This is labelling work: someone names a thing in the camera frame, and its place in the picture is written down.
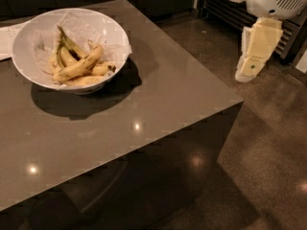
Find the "gray table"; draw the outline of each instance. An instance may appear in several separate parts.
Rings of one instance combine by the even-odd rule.
[[[122,25],[132,55],[88,96],[40,88],[1,61],[0,210],[134,150],[167,149],[172,139],[188,150],[222,146],[240,109],[240,97],[127,0],[87,8]]]

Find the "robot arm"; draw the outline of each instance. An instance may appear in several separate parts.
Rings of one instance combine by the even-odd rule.
[[[247,1],[248,13],[258,17],[242,34],[242,55],[236,80],[250,81],[265,66],[277,46],[283,31],[282,20],[296,16],[307,4],[307,0],[230,0]]]

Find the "vent grille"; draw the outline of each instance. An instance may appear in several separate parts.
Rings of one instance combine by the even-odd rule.
[[[285,11],[293,11],[303,4],[304,0],[277,0],[277,7]]]

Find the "polished floor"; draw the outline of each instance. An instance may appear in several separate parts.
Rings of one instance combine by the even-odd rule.
[[[275,57],[255,80],[237,82],[241,33],[218,18],[181,14],[155,23],[245,102],[205,186],[184,207],[146,227],[131,228],[142,218],[132,195],[130,208],[118,198],[100,209],[96,218],[69,229],[307,229],[306,87],[287,74],[289,67]],[[127,212],[133,218],[127,218]],[[63,229],[64,219],[74,222],[78,216],[64,195],[53,192],[36,206],[35,217],[41,221],[33,229],[39,229],[44,220],[48,222],[44,229]],[[30,228],[25,221],[15,229]]]

